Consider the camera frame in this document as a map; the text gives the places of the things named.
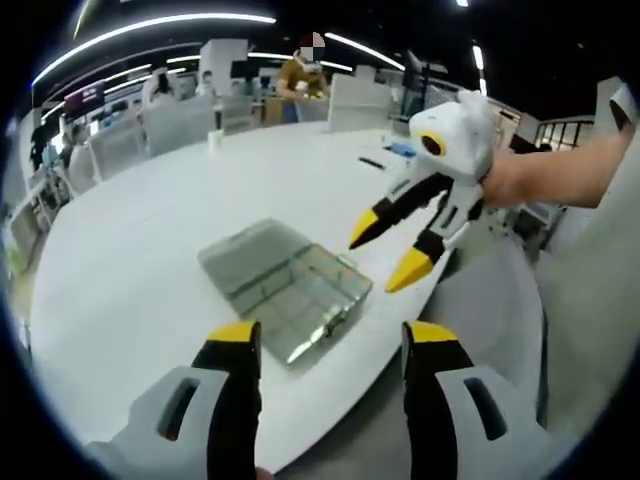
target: white robot head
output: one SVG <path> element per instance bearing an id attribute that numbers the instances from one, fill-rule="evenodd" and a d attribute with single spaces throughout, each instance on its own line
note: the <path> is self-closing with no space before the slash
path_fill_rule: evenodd
<path id="1" fill-rule="evenodd" d="M 493 115 L 480 92 L 461 90 L 458 100 L 411 117 L 411 139 L 437 171 L 477 183 L 491 167 Z"/>

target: white table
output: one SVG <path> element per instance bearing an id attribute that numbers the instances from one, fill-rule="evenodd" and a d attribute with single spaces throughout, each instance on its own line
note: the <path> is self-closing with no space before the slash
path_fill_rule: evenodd
<path id="1" fill-rule="evenodd" d="M 36 279 L 32 346 L 44 391 L 80 442 L 109 440 L 135 398 L 236 320 L 201 269 L 200 249 L 274 217 L 336 254 L 347 251 L 360 215 L 404 160 L 380 148 L 382 132 L 325 130 L 255 130 L 225 138 L 216 156 L 193 145 L 121 173 L 60 212 Z M 417 318 L 448 254 L 412 287 L 388 295 L 384 286 L 433 213 L 430 206 L 348 253 L 375 284 L 362 318 L 320 362 L 299 374 L 263 352 L 259 465 L 276 472 L 311 447 L 397 351 L 401 323 Z"/>

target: yellow shirt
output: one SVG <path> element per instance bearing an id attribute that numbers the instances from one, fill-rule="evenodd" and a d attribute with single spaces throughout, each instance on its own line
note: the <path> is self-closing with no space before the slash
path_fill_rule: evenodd
<path id="1" fill-rule="evenodd" d="M 302 68 L 302 65 L 300 65 L 300 63 L 293 58 L 291 60 L 287 60 L 282 65 L 280 74 L 278 75 L 279 80 L 287 81 L 287 89 L 292 91 L 296 90 L 296 85 L 298 84 L 298 82 L 307 82 L 307 84 L 309 85 L 309 94 L 322 91 L 322 78 L 322 72 L 305 72 L 304 68 Z"/>

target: window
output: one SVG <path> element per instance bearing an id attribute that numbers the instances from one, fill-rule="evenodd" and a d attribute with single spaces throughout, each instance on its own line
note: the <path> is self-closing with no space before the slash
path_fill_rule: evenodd
<path id="1" fill-rule="evenodd" d="M 592 122 L 545 123 L 538 127 L 536 146 L 543 143 L 553 150 L 571 150 L 584 143 L 591 136 Z"/>
<path id="2" fill-rule="evenodd" d="M 542 135 L 542 143 L 549 143 L 551 141 L 552 131 L 553 131 L 553 123 L 548 123 L 545 126 L 544 134 Z"/>
<path id="3" fill-rule="evenodd" d="M 581 123 L 580 130 L 578 132 L 578 145 L 584 145 L 591 137 L 591 130 L 593 129 L 592 123 Z"/>
<path id="4" fill-rule="evenodd" d="M 578 132 L 577 123 L 567 123 L 562 135 L 562 143 L 565 145 L 574 145 L 576 143 L 576 133 Z"/>

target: clear plastic box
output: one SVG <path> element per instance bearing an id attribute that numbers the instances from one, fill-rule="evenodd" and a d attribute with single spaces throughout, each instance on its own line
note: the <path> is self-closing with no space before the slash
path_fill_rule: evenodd
<path id="1" fill-rule="evenodd" d="M 298 232 L 264 220 L 198 254 L 240 320 L 262 325 L 262 343 L 291 366 L 329 347 L 358 318 L 372 282 Z"/>

